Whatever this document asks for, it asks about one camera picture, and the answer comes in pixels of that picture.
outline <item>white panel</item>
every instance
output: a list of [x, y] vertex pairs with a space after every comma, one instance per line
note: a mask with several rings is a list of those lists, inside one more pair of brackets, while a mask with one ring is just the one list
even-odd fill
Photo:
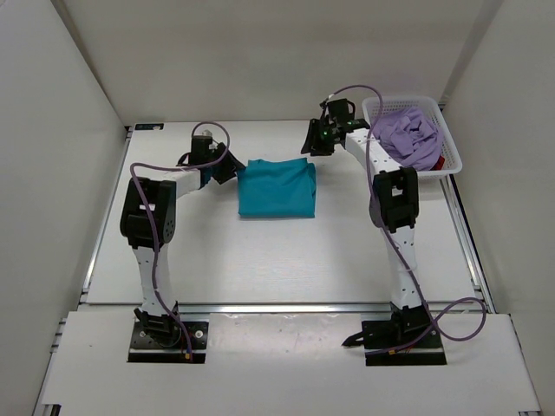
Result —
[[555, 3], [505, 1], [446, 110], [493, 300], [555, 414]]
[[0, 8], [0, 413], [31, 414], [125, 131], [49, 1]]
[[439, 100], [483, 2], [65, 3], [109, 99], [131, 124], [309, 119], [332, 90], [357, 82]]
[[[233, 154], [248, 159], [300, 157], [308, 121], [228, 122]], [[193, 123], [134, 132], [88, 302], [142, 303], [133, 252], [120, 234], [128, 167], [172, 166], [188, 152]], [[216, 140], [224, 140], [217, 128]], [[389, 302], [388, 255], [372, 225], [366, 174], [338, 148], [312, 158], [317, 167], [314, 219], [240, 220], [237, 181], [215, 182], [180, 199], [170, 243], [173, 293], [180, 302]], [[140, 171], [153, 174], [153, 171]], [[472, 296], [468, 268], [438, 182], [421, 184], [415, 249], [424, 293], [432, 301]]]
[[[447, 315], [454, 334], [478, 315]], [[469, 342], [445, 342], [446, 366], [365, 367], [343, 339], [357, 315], [212, 315], [206, 364], [127, 363], [130, 309], [69, 316], [44, 403], [79, 414], [500, 416], [538, 410], [506, 315]]]

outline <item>white wall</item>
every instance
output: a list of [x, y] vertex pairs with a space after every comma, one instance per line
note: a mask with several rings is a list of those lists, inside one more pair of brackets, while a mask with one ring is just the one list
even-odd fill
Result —
[[359, 82], [439, 100], [487, 20], [483, 0], [63, 1], [128, 124], [309, 119]]
[[125, 130], [49, 0], [0, 6], [0, 414], [31, 414]]
[[505, 0], [445, 111], [493, 300], [555, 414], [555, 3]]

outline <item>teal shirt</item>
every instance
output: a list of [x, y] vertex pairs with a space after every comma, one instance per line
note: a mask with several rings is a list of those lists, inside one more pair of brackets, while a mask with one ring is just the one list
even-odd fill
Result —
[[241, 217], [314, 218], [316, 168], [306, 158], [249, 160], [237, 176]]

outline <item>white platform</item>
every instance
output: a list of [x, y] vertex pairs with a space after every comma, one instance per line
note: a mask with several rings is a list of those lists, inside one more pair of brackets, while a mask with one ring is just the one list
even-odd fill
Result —
[[[133, 133], [88, 294], [91, 303], [141, 303], [138, 266], [120, 234], [132, 162], [174, 166], [190, 147], [193, 123]], [[226, 122], [231, 149], [248, 159], [301, 157], [307, 121]], [[215, 139], [224, 135], [211, 128]], [[173, 293], [180, 302], [388, 302], [385, 243], [371, 224], [369, 191], [356, 160], [337, 148], [317, 166], [314, 219], [241, 220], [237, 181], [215, 182], [180, 199], [170, 243]], [[155, 174], [142, 171], [145, 176]], [[439, 182], [421, 184], [415, 234], [429, 301], [472, 296], [471, 277]]]
[[[471, 332], [477, 315], [443, 328]], [[359, 315], [211, 315], [206, 364], [127, 363], [131, 309], [71, 313], [44, 404], [98, 414], [518, 416], [537, 411], [510, 319], [490, 315], [479, 337], [445, 341], [447, 365], [365, 367], [341, 341]]]

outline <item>white tabletop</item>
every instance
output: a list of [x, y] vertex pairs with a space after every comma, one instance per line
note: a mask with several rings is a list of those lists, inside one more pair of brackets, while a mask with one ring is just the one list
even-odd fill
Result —
[[[480, 316], [446, 315], [450, 334]], [[69, 314], [44, 404], [79, 414], [500, 416], [539, 409], [507, 315], [468, 342], [444, 340], [446, 366], [365, 367], [341, 342], [359, 315], [211, 315], [206, 364], [127, 363], [130, 308]]]
[[[307, 121], [226, 122], [231, 150], [243, 161], [301, 157]], [[135, 161], [174, 166], [190, 148], [194, 123], [135, 131], [96, 259], [90, 303], [141, 303], [139, 270], [120, 234], [121, 208]], [[216, 128], [208, 127], [218, 141]], [[178, 201], [169, 246], [179, 302], [388, 302], [385, 243], [371, 224], [369, 190], [358, 162], [340, 147], [310, 158], [317, 169], [314, 219], [242, 220], [237, 181], [212, 181]], [[140, 175], [155, 172], [140, 170]], [[439, 182], [420, 186], [415, 232], [421, 286], [429, 301], [472, 296], [471, 277]]]

